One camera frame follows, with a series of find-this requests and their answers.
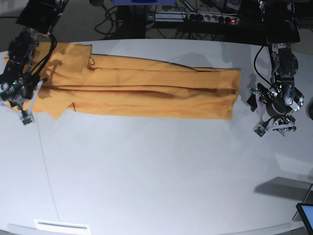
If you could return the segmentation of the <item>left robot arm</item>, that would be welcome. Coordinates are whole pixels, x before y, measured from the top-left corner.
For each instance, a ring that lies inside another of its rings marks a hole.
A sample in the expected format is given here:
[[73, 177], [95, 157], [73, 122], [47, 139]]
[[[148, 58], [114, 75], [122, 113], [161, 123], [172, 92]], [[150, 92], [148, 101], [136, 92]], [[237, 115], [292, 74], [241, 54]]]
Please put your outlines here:
[[261, 11], [271, 75], [267, 81], [269, 87], [257, 84], [247, 102], [252, 111], [265, 104], [271, 118], [286, 119], [290, 112], [299, 110], [304, 100], [294, 81], [298, 61], [291, 46], [300, 41], [294, 1], [256, 0], [254, 3]]

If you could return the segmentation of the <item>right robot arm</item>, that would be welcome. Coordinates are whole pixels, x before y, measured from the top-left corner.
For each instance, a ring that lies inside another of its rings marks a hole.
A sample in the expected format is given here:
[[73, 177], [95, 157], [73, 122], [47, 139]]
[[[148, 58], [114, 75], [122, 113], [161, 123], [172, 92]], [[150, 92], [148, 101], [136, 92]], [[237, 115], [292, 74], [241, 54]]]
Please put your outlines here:
[[[0, 100], [11, 107], [22, 109], [23, 103], [31, 100], [40, 72], [48, 63], [57, 40], [52, 30], [67, 5], [67, 0], [30, 0], [17, 18], [16, 24], [22, 32], [14, 38], [8, 48], [8, 61], [0, 75]], [[50, 48], [39, 62], [34, 62], [38, 36], [50, 39]]]

